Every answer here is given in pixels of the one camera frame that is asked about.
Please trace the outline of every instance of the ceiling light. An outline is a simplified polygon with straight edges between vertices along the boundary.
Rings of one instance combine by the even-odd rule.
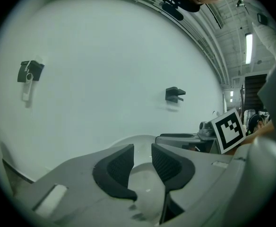
[[[252,53],[252,34],[246,34],[246,62],[245,64],[250,64],[251,53]]]

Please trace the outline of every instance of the ceiling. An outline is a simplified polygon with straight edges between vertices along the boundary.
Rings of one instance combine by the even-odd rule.
[[[179,8],[184,20],[179,22],[162,10],[162,0],[134,0],[145,4],[175,22],[197,44],[209,60],[224,90],[227,107],[241,106],[240,89],[246,76],[265,74],[274,63],[274,56],[255,33],[244,8],[237,8],[238,0],[221,0],[202,5],[198,13]],[[245,34],[253,33],[251,63],[246,65]],[[234,91],[230,102],[230,91]]]

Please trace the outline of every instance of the white clip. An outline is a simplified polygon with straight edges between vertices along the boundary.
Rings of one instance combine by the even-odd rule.
[[[26,83],[24,84],[23,101],[29,101],[30,99],[32,81],[33,81],[33,74],[28,73],[26,75]]]

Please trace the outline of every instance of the white wall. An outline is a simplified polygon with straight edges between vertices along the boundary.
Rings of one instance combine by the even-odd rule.
[[[207,60],[175,24],[124,0],[55,0],[0,39],[4,158],[36,180],[63,161],[131,135],[197,132],[223,112]],[[45,68],[32,104],[21,101],[20,62]],[[186,91],[168,104],[165,89]]]

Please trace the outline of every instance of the fluorescent light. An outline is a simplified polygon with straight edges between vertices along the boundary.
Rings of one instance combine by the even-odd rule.
[[[252,34],[246,34],[246,62],[245,64],[250,64],[251,53],[252,53]]]

